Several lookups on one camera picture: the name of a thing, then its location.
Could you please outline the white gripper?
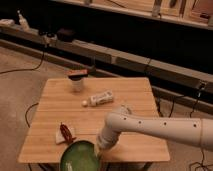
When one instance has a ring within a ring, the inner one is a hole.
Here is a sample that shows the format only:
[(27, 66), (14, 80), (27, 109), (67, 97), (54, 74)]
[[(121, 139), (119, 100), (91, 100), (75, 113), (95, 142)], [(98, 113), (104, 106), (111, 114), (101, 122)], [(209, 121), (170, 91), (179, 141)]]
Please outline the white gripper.
[(97, 157), (101, 158), (103, 154), (103, 150), (109, 150), (113, 146), (116, 145), (116, 143), (119, 140), (119, 136), (121, 135), (120, 132), (111, 130), (109, 128), (103, 128), (97, 135), (97, 146), (101, 150), (97, 150)]

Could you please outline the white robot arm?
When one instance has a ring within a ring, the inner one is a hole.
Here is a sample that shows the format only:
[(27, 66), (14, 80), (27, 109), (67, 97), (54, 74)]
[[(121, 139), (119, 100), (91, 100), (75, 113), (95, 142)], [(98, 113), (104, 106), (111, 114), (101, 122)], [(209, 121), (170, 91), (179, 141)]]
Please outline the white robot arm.
[(102, 156), (116, 147), (120, 152), (132, 151), (132, 143), (120, 145), (124, 133), (143, 134), (213, 152), (213, 119), (143, 117), (121, 105), (106, 114), (96, 137), (95, 155)]

